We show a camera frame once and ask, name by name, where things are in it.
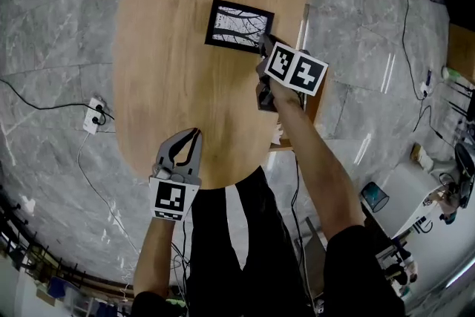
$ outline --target picture frame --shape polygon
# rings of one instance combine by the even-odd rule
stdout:
[[[259,38],[270,34],[274,13],[213,0],[205,44],[259,54]]]

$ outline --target hand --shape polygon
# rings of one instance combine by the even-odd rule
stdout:
[[[273,78],[270,79],[269,85],[270,91],[277,102],[296,102],[300,104],[298,94],[291,88],[286,88]]]

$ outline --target wooden table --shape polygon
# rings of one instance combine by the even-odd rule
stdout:
[[[232,185],[265,158],[277,114],[259,111],[259,56],[205,45],[213,0],[120,0],[114,45],[117,139],[142,177],[161,143],[203,132],[204,189]],[[272,32],[292,46],[306,0],[227,0],[275,13]]]

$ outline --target photo of tree branches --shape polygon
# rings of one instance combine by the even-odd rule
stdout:
[[[213,39],[257,48],[266,26],[265,16],[219,6],[214,22]]]

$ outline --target electrical outlet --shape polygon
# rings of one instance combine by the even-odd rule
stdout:
[[[97,120],[100,122],[102,122],[103,120],[101,113],[99,113],[98,111],[95,111],[98,105],[101,105],[102,109],[104,109],[104,106],[105,106],[104,102],[98,100],[97,98],[92,97],[91,101],[89,102],[89,107],[93,108],[94,110],[91,110],[90,108],[88,108],[86,118],[84,119],[84,123],[82,125],[82,127],[92,135],[96,134],[97,127],[99,127],[97,124],[93,123],[92,119],[97,118]]]

